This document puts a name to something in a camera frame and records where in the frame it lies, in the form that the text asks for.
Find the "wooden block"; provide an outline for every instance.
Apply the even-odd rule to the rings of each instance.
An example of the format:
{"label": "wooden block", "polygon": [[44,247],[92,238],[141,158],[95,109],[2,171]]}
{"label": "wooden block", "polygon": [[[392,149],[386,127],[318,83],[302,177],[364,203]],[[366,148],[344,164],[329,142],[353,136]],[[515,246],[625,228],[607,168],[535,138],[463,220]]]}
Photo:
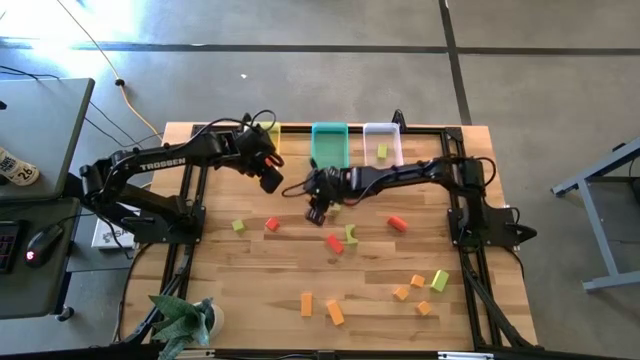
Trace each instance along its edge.
{"label": "wooden block", "polygon": [[389,218],[389,220],[387,221],[387,224],[393,226],[396,230],[400,231],[400,232],[405,232],[407,231],[407,222],[400,219],[397,216],[392,216]]}
{"label": "wooden block", "polygon": [[379,144],[378,145],[378,159],[386,159],[387,158],[387,145]]}
{"label": "wooden block", "polygon": [[342,209],[342,207],[340,206],[340,204],[333,204],[331,205],[331,207],[329,208],[329,214],[336,216],[340,213],[340,210]]}
{"label": "wooden block", "polygon": [[420,313],[420,315],[425,316],[429,312],[431,312],[431,306],[426,301],[421,302],[416,306],[416,310]]}
{"label": "wooden block", "polygon": [[338,306],[337,301],[328,301],[327,309],[329,310],[329,315],[331,315],[331,320],[333,320],[333,325],[338,326],[344,323],[344,316],[342,316],[342,310],[340,310],[340,306]]}
{"label": "wooden block", "polygon": [[300,294],[300,316],[311,316],[312,303],[313,295],[311,293]]}
{"label": "wooden block", "polygon": [[416,274],[411,278],[411,286],[413,287],[423,287],[424,286],[424,277]]}
{"label": "wooden block", "polygon": [[409,292],[407,291],[407,289],[403,287],[399,287],[396,289],[396,291],[393,292],[393,296],[395,296],[396,299],[400,301],[404,301],[404,299],[406,299],[407,296],[409,296]]}
{"label": "wooden block", "polygon": [[342,251],[344,251],[344,246],[333,234],[329,235],[329,237],[327,238],[327,243],[329,244],[329,246],[331,246],[336,254],[342,254]]}
{"label": "wooden block", "polygon": [[431,288],[442,292],[444,290],[444,286],[447,285],[447,280],[449,279],[449,274],[444,270],[438,270],[436,276],[433,277],[433,281],[431,282]]}
{"label": "wooden block", "polygon": [[269,218],[269,220],[267,220],[266,224],[264,224],[269,230],[271,231],[276,231],[278,230],[278,228],[280,227],[280,223],[278,222],[277,218]]}
{"label": "wooden block", "polygon": [[233,231],[237,232],[238,234],[242,234],[246,230],[244,227],[244,223],[240,219],[234,220],[231,223],[231,226],[233,227]]}
{"label": "wooden block", "polygon": [[353,237],[353,230],[355,230],[356,226],[354,224],[345,225],[344,229],[347,233],[347,244],[355,245],[358,243],[358,239]]}

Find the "wooden tabletop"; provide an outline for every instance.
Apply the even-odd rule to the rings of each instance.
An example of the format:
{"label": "wooden tabletop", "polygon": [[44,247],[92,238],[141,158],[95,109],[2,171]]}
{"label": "wooden tabletop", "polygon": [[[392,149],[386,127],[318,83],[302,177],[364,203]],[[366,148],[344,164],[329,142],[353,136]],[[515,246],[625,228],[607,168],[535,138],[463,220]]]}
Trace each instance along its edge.
{"label": "wooden tabletop", "polygon": [[[164,140],[189,139],[193,123],[168,123]],[[462,127],[467,155],[494,158],[489,129]],[[429,135],[403,135],[405,163],[441,155],[440,141]],[[361,135],[350,135],[351,165],[363,165]],[[471,332],[460,260],[450,244],[446,222],[447,191],[433,184],[386,190],[354,208],[343,207],[319,228],[304,219],[306,197],[283,198],[280,191],[308,173],[310,134],[282,134],[280,154],[284,181],[277,193],[265,194],[256,179],[230,169],[210,169],[204,203],[207,218],[196,247],[187,300],[205,297],[225,312],[222,332],[212,348],[469,350]],[[485,177],[491,169],[485,167]],[[194,171],[191,189],[195,189]],[[156,171],[151,191],[179,193],[183,168]],[[493,206],[504,204],[499,174],[487,188]],[[406,233],[386,224],[391,215],[409,223]],[[276,216],[280,229],[264,227]],[[242,219],[247,231],[236,234],[231,222]],[[336,255],[325,244],[329,234],[345,240],[344,226],[355,224],[359,244]],[[147,295],[158,294],[167,246],[155,245],[139,259],[126,297],[123,335],[130,334],[151,308]],[[506,316],[530,342],[536,343],[520,267],[501,248],[488,248],[494,297]],[[420,274],[430,282],[438,270],[450,274],[442,293],[411,288],[405,302],[392,292],[408,287]],[[313,293],[313,316],[300,316],[300,293]],[[345,323],[336,327],[325,303],[338,301]],[[432,312],[416,314],[427,301]],[[479,306],[483,334],[489,339],[486,311]]]}

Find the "gray table frame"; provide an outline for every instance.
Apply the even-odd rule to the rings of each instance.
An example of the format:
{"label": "gray table frame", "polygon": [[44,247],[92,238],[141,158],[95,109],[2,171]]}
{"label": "gray table frame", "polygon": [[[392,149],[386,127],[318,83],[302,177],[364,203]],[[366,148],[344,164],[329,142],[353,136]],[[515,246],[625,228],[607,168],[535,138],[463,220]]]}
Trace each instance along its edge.
{"label": "gray table frame", "polygon": [[[587,292],[623,285],[640,284],[640,271],[631,271],[626,273],[620,273],[618,271],[618,266],[616,265],[616,261],[611,253],[611,248],[609,247],[609,240],[607,239],[604,227],[602,226],[602,217],[598,215],[598,209],[596,208],[589,190],[591,182],[598,181],[598,178],[604,177],[606,174],[620,168],[638,157],[640,157],[640,137],[619,147],[593,166],[581,171],[576,176],[571,177],[563,181],[561,184],[551,188],[551,192],[557,197],[562,197],[571,190],[578,189],[580,191],[585,209],[587,210],[589,222],[591,223],[600,252],[602,253],[602,258],[604,259],[607,271],[609,272],[608,276],[595,278],[591,281],[583,281],[582,286]],[[631,180],[631,178],[626,176],[616,177],[616,179],[620,182],[629,182]]]}

